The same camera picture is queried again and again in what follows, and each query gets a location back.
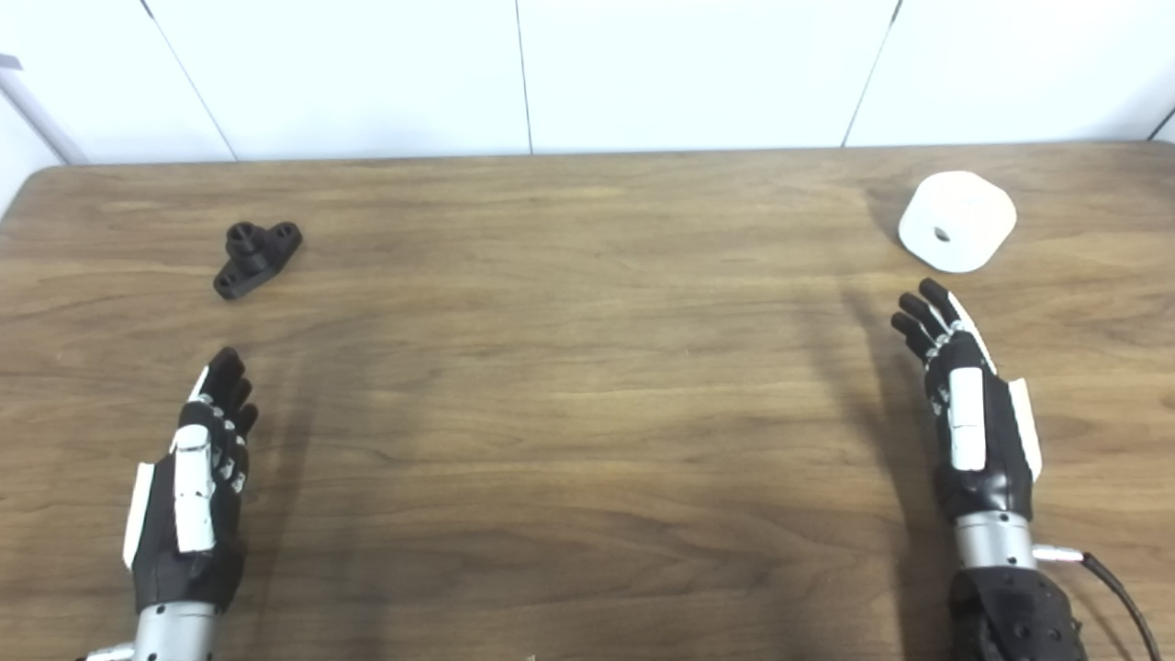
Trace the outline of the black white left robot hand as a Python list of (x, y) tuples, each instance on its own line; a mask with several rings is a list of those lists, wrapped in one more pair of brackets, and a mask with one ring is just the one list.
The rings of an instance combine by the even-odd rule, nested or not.
[(222, 348), (180, 409), (168, 451), (137, 465), (122, 549), (135, 611), (194, 602), (223, 612), (239, 594), (247, 557), (241, 494), (258, 419), (250, 397), (244, 362)]

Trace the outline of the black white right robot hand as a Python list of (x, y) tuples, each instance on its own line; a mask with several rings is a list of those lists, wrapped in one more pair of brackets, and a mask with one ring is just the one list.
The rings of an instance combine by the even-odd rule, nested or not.
[(1042, 456), (1025, 382), (1008, 382), (956, 294), (922, 279), (889, 325), (924, 365), (939, 446), (936, 503), (949, 521), (1010, 513), (1029, 521)]

